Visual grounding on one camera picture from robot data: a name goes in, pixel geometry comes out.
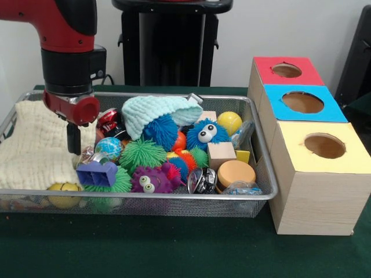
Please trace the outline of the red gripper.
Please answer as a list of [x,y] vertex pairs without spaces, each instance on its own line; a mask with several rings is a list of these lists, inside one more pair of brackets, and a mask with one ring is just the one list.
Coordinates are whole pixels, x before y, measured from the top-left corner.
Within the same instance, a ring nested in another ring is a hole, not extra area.
[[44,90],[43,102],[67,124],[67,147],[69,153],[81,154],[81,131],[78,126],[93,123],[100,112],[100,103],[93,94],[78,97],[57,96]]

